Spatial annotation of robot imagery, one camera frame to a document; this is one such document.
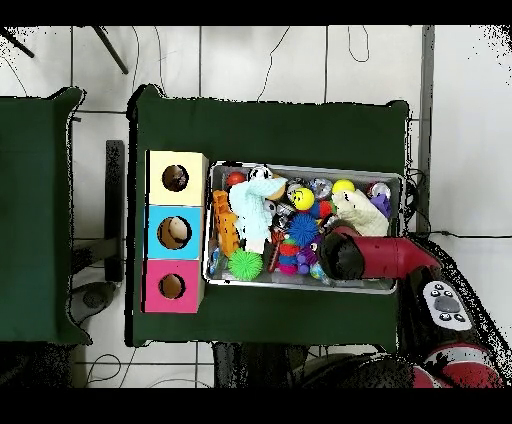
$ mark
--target circular hole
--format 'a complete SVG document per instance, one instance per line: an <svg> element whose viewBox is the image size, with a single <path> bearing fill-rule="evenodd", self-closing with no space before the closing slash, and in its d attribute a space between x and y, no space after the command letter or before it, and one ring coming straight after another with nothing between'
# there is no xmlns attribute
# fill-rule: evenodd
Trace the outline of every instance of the circular hole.
<svg viewBox="0 0 512 424"><path fill-rule="evenodd" d="M162 174L162 183L169 191L182 191L188 184L188 172L181 165L168 166Z"/></svg>
<svg viewBox="0 0 512 424"><path fill-rule="evenodd" d="M158 289L168 299L179 299L185 292L185 280L178 274L168 274L160 280Z"/></svg>
<svg viewBox="0 0 512 424"><path fill-rule="evenodd" d="M157 237L167 249L183 249L192 237L192 228L185 218L170 216L158 226Z"/></svg>

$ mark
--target shape sorter box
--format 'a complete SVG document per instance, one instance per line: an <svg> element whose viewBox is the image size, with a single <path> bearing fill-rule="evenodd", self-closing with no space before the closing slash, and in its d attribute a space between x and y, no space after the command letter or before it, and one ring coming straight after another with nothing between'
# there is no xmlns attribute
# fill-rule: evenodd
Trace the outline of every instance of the shape sorter box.
<svg viewBox="0 0 512 424"><path fill-rule="evenodd" d="M160 290L160 281L169 274L181 277L185 287L181 297L169 299ZM146 271L147 313L196 313L204 294L200 261L149 259Z"/></svg>
<svg viewBox="0 0 512 424"><path fill-rule="evenodd" d="M201 153L146 151L149 213L144 229L147 252L144 252L143 312L196 313L198 310L204 293L201 268L207 171L208 160ZM163 231L168 231L167 237L172 233L169 220L175 222L174 218L186 225L187 237L184 243L171 242L171 247L161 240ZM161 281L173 274L184 288L179 297L169 298L162 291Z"/></svg>

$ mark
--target white plush toy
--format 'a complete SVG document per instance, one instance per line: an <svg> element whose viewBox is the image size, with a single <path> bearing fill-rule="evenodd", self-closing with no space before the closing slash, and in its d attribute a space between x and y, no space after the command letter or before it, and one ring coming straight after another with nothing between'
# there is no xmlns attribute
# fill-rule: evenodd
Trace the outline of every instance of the white plush toy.
<svg viewBox="0 0 512 424"><path fill-rule="evenodd" d="M389 222L360 191L340 190L332 195L336 215L352 224L362 236L386 236Z"/></svg>

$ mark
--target metal tray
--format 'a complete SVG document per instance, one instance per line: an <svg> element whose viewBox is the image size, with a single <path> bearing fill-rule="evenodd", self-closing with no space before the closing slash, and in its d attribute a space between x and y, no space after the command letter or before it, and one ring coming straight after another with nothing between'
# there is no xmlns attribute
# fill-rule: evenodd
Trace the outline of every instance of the metal tray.
<svg viewBox="0 0 512 424"><path fill-rule="evenodd" d="M256 163L233 163L217 161L210 165L208 190L209 196L214 190L227 191L226 176L233 171L248 173ZM325 168L306 168L297 166L282 166L265 164L276 174L285 177L302 177L307 180L313 178L327 178L331 181L339 179L351 180L356 188L363 191L368 184L372 182L383 182L391 190L391 217L388 235L402 236L404 234L405 223L403 210L405 205L405 184L404 178L399 174L365 172L365 171L345 171L338 169ZM264 270L253 281L238 281L229 272L224 269L227 264L227 258L220 252L219 265L213 275L209 273L209 259L212 252L217 247L217 230L213 220L213 206L208 203L206 211L206 230L204 255L203 255L203 277L210 284L229 284L251 287L274 287L297 290L322 290L336 292L357 292L373 294L391 294L396 289L396 281L393 279L376 280L338 280L334 286L328 286L310 275L285 275L276 270L269 273Z"/></svg>

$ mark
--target yellow block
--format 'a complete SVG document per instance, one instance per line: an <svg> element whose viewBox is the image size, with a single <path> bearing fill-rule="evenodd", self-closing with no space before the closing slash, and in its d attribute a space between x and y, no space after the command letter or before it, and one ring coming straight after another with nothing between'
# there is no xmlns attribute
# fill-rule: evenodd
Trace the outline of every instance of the yellow block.
<svg viewBox="0 0 512 424"><path fill-rule="evenodd" d="M172 165L182 166L188 174L188 182L181 191L171 191L164 186L163 174ZM162 206L204 206L207 172L208 160L201 153L151 150L149 203Z"/></svg>

